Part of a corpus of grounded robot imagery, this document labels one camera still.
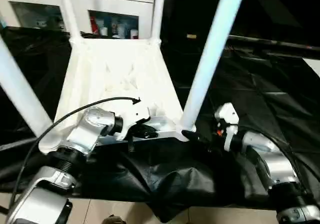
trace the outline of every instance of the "wire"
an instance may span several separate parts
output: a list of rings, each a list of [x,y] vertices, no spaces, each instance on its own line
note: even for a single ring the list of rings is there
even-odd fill
[[[0,213],[4,214],[4,215],[8,215],[9,210],[7,208],[1,207],[0,206]]]
[[[25,144],[28,144],[28,143],[32,143],[35,140],[37,140],[36,137],[19,140],[19,141],[13,142],[13,143],[2,144],[0,146],[0,152],[2,152],[4,150],[11,149],[11,148],[15,148],[15,147],[18,147],[18,146],[22,146],[22,145],[25,145]]]
[[[276,138],[274,136],[271,136],[265,132],[263,132],[262,130],[259,130],[257,128],[252,128],[250,126],[246,126],[246,125],[239,125],[239,124],[228,124],[228,125],[233,125],[233,126],[238,126],[240,128],[245,128],[247,130],[252,130],[254,132],[257,132],[257,133],[261,133],[262,135],[264,135],[266,138],[270,139],[271,141],[274,142],[274,144],[280,149],[281,152],[283,152],[283,154],[285,155],[286,158],[288,158],[288,160],[291,160],[291,164],[292,164],[292,167],[294,168],[295,172],[297,173],[297,175],[299,177],[301,177],[301,173],[298,169],[298,164],[297,164],[297,161],[299,161],[301,164],[303,164],[313,175],[314,177],[317,179],[317,181],[320,183],[320,175],[317,174],[305,161],[303,161],[301,158],[299,158],[292,150],[291,146],[289,145],[289,148],[290,148],[290,154],[283,148],[279,145],[279,142],[282,142],[284,143],[284,141],[280,140],[279,138]],[[302,178],[299,179],[302,187],[306,189],[306,185],[304,184]]]
[[[189,209],[190,209],[190,208],[188,208],[188,223],[190,223],[190,213],[189,213]]]
[[[60,118],[59,120],[57,120],[56,122],[54,122],[48,129],[46,129],[37,139],[36,141],[34,142],[34,144],[30,147],[24,161],[23,161],[23,164],[21,166],[21,169],[20,169],[20,172],[18,174],[18,177],[16,179],[16,182],[15,182],[15,185],[14,185],[14,189],[13,189],[13,192],[12,192],[12,196],[11,196],[11,199],[10,199],[10,204],[9,204],[9,209],[12,208],[13,204],[15,203],[15,200],[16,200],[16,195],[17,195],[17,192],[18,192],[18,187],[19,187],[19,182],[20,182],[20,179],[22,177],[22,174],[24,172],[24,169],[26,168],[26,165],[27,165],[27,162],[28,162],[28,159],[30,158],[33,150],[35,149],[35,147],[38,145],[39,141],[48,133],[50,132],[54,127],[56,127],[59,123],[61,123],[63,120],[65,120],[66,118],[70,117],[71,115],[77,113],[77,112],[80,112],[86,108],[89,108],[89,107],[92,107],[92,106],[95,106],[97,104],[100,104],[100,103],[104,103],[104,102],[109,102],[109,101],[113,101],[113,100],[131,100],[133,102],[133,104],[136,104],[138,102],[140,102],[140,100],[138,99],[135,99],[135,98],[130,98],[130,97],[114,97],[114,98],[106,98],[106,99],[102,99],[102,100],[99,100],[97,102],[93,102],[93,103],[90,103],[90,104],[87,104],[85,106],[82,106],[72,112],[69,112],[68,114],[64,115],[62,118]]]

